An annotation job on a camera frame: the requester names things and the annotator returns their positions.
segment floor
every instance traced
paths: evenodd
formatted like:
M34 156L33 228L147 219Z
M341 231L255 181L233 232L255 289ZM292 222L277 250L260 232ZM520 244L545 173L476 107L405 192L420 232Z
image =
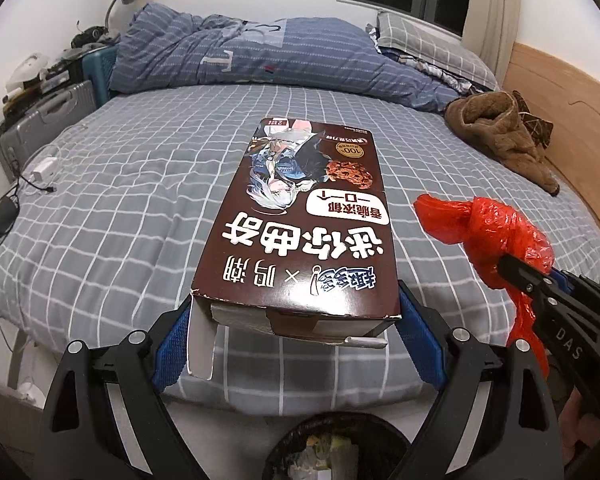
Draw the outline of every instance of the floor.
M27 345L20 371L20 384L33 382L46 395L59 359L59 355L40 346ZM482 420L488 391L488 384L484 384L478 391L472 416L450 470L464 465L468 459ZM120 435L132 464L148 470L138 441L131 430L120 390L117 386L112 386L109 395ZM389 421L413 441L434 397L435 392L429 390L417 400L365 411ZM269 451L287 431L302 420L221 412L179 400L168 400L166 404L184 441L212 480L261 478L262 467Z

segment hand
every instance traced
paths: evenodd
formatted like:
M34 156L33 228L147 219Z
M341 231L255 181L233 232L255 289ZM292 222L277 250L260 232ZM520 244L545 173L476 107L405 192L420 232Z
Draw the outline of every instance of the hand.
M594 447L600 440L600 419L590 413L580 416L581 405L582 395L574 388L558 417L562 437L562 459L565 465L573 459L577 441L581 441L587 447Z

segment mattress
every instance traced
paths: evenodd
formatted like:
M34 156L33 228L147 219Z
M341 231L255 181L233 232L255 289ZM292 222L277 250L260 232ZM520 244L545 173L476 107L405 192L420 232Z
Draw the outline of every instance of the mattress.
M451 326L504 344L514 308L460 246L422 230L412 203L488 196L544 231L556 267L600 279L600 231L563 186L551 198L463 144L443 118L334 91L211 85L119 96L39 155L61 165L53 194L24 189L0 248L0 316L40 344L94 348L148 329L189 293L224 194L258 122L307 118L371 130L386 188L398 276ZM183 374L167 393L259 415L300 415L417 396L394 328L385 349L332 348L220 327L211 381Z

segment window sill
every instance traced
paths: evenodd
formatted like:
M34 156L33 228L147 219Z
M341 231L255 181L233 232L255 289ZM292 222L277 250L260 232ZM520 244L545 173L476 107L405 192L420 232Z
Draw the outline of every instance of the window sill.
M382 6L379 6L376 4L368 4L365 2L359 2L357 0L336 0L336 1L343 3L343 4L356 5L356 6L360 6L360 7L366 7L368 9L375 9L378 11L386 10L387 12L392 12L393 14L396 14L397 16L406 18L407 20L411 20L413 23L418 25L420 28L425 29L427 32L433 34L434 36L442 38L443 40L447 40L449 43L459 44L462 41L461 36L458 36L457 34L451 32L449 30L446 30L446 28L439 27L438 25L435 25L433 23L425 22L424 20L415 18L413 16L410 16L407 13L400 12L399 10L389 9L388 7L382 7Z

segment wooden headboard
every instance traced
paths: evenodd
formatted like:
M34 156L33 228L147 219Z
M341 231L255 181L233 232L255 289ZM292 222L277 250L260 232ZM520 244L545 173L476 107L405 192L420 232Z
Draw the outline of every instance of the wooden headboard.
M600 225L600 82L560 59L516 43L504 89L518 90L531 113L554 123L547 159Z

